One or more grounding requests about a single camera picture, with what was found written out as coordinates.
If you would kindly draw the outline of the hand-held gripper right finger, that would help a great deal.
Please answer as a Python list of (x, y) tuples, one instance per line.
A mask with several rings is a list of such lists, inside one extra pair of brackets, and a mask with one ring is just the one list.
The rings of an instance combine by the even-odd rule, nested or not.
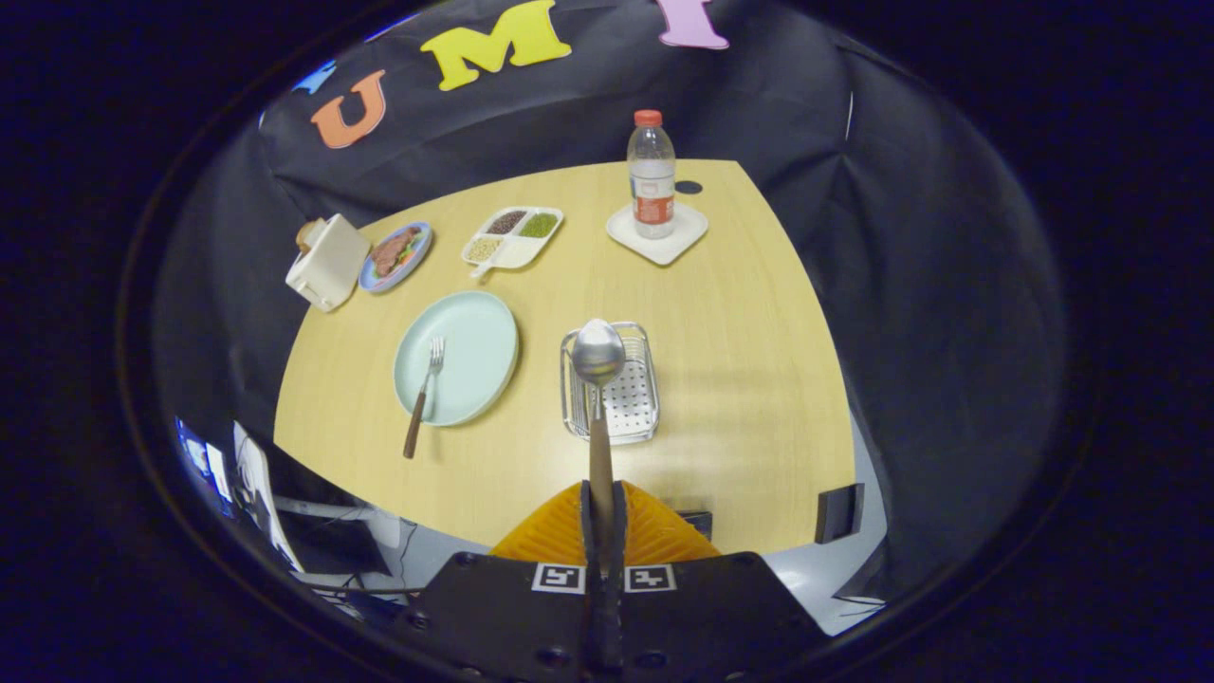
[(615, 483), (607, 656), (622, 682), (772, 682), (827, 634), (760, 554), (725, 554), (649, 493)]

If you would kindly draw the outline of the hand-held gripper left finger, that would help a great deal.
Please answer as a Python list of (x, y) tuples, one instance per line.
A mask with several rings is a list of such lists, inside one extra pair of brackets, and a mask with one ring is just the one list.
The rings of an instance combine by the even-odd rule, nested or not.
[(395, 617), (395, 638), (469, 682), (586, 682), (608, 666), (605, 563), (588, 483), (487, 553), (450, 554)]

